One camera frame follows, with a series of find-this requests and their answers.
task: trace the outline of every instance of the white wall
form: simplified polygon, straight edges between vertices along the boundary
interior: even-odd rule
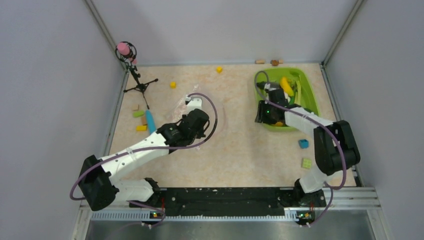
[[[81,0],[0,3],[0,239],[69,239],[123,71]]]
[[[367,1],[328,65],[366,185],[396,239],[423,239],[424,1]]]
[[[321,62],[356,0],[93,0],[141,65]]]

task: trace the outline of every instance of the black tripod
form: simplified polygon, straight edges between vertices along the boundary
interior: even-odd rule
[[[134,66],[134,65],[127,65],[126,68],[131,72],[131,75],[134,78],[137,85],[135,87],[130,88],[130,89],[125,89],[123,92],[126,93],[126,92],[131,91],[131,90],[136,90],[136,91],[141,92],[143,94],[143,98],[144,98],[144,101],[146,103],[147,109],[150,109],[149,105],[147,104],[146,97],[145,97],[145,91],[147,90],[147,87],[149,86],[149,84],[157,82],[157,81],[159,81],[159,79],[156,78],[153,81],[149,81],[149,82],[146,82],[146,83],[140,83],[139,78],[141,77],[141,75],[140,75],[140,73],[136,73],[137,67]]]

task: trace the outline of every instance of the green block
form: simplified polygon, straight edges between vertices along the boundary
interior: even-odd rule
[[[312,167],[312,160],[309,158],[302,158],[302,168],[310,169]]]
[[[143,116],[144,114],[145,114],[145,111],[135,111],[135,112],[132,113],[132,116],[134,118],[138,118],[138,117]]]

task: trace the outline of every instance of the green plastic bin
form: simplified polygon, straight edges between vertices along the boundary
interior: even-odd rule
[[[268,76],[270,82],[276,82],[279,83],[282,77],[287,77],[288,79],[292,79],[293,81],[300,80],[301,85],[301,98],[300,98],[300,105],[303,108],[307,108],[311,110],[314,114],[317,116],[320,116],[320,109],[318,107],[317,101],[315,99],[314,91],[312,90],[312,87],[308,81],[308,77],[306,77],[305,73],[294,67],[273,67],[264,69]],[[266,82],[267,77],[265,74],[260,73],[257,76],[257,82]],[[256,103],[259,103],[260,100],[262,100],[261,96],[254,91]],[[269,124],[262,123],[262,125],[272,132],[289,132],[297,130],[294,127],[291,126],[271,126]]]

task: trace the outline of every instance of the marble pattern surface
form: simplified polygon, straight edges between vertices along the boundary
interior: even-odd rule
[[[312,139],[300,131],[270,132],[255,123],[257,103],[253,80],[257,71],[270,64],[223,65],[222,73],[216,65],[149,66],[139,67],[142,83],[158,78],[145,93],[157,127],[172,121],[177,103],[185,94],[199,85],[202,93],[209,94],[223,106],[219,111],[218,133],[199,148],[177,150],[157,158],[132,171],[124,179],[156,180],[161,187],[285,187],[293,186],[296,179],[308,170],[301,168],[302,158],[314,159]],[[317,63],[281,64],[279,67],[301,69],[314,90],[321,116],[335,120],[320,67]],[[171,89],[170,83],[176,82]],[[130,76],[127,88],[135,86]],[[140,118],[133,118],[132,106],[146,109],[142,94],[125,93],[110,152],[115,153],[144,138],[147,131],[136,131]],[[207,112],[214,119],[212,112]],[[308,139],[309,148],[300,149],[299,139]],[[330,183],[338,185],[341,176]],[[347,171],[346,186],[355,186],[351,170]]]

